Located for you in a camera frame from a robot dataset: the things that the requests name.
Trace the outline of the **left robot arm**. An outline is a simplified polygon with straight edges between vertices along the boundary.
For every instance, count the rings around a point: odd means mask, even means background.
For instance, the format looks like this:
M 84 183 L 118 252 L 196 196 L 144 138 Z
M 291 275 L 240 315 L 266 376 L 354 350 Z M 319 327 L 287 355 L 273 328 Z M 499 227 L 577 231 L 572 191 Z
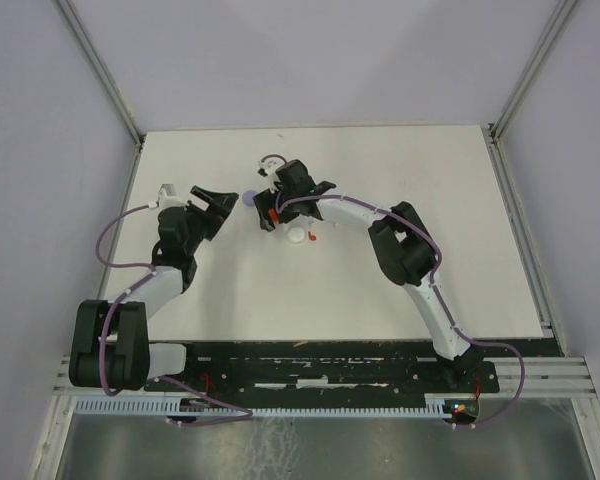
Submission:
M 219 193 L 194 186 L 201 208 L 161 186 L 155 200 L 131 208 L 109 222 L 96 240 L 97 260 L 110 269 L 143 268 L 145 274 L 110 299 L 83 301 L 76 315 L 68 376 L 71 384 L 100 388 L 108 396 L 137 391 L 147 381 L 167 376 L 178 389 L 189 390 L 201 378 L 200 364 L 181 344 L 149 341 L 148 321 L 168 302 L 185 293 L 197 271 L 195 253 L 220 231 L 235 204 L 236 192 Z M 113 263 L 100 252 L 104 236 L 126 217 L 154 211 L 158 241 L 150 262 Z

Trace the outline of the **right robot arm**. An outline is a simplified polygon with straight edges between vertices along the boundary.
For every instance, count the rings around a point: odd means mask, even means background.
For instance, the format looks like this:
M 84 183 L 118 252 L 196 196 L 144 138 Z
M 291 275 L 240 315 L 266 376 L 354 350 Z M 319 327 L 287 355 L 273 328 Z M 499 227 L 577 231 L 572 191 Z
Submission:
M 438 285 L 442 263 L 415 207 L 402 201 L 383 209 L 345 195 L 329 181 L 317 183 L 305 164 L 269 154 L 258 162 L 268 187 L 253 196 L 260 228 L 271 232 L 300 217 L 344 225 L 365 232 L 380 270 L 404 288 L 432 339 L 436 370 L 447 389 L 461 391 L 475 379 L 484 359 L 479 346 L 463 332 Z

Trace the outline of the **lavender round charging case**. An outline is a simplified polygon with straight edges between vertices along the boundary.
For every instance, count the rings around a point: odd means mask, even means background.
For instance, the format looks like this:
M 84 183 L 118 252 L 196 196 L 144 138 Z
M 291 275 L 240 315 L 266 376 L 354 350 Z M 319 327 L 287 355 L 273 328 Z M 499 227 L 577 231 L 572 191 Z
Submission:
M 254 198 L 258 194 L 255 190 L 247 190 L 242 194 L 242 201 L 246 206 L 253 207 L 255 205 Z

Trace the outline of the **orange round charging case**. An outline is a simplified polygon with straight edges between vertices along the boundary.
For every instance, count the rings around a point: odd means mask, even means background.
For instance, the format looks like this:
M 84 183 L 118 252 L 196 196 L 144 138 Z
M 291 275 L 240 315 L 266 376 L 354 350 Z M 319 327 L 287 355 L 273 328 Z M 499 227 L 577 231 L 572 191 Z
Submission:
M 278 214 L 274 208 L 268 210 L 269 217 L 274 224 L 279 224 L 280 220 Z

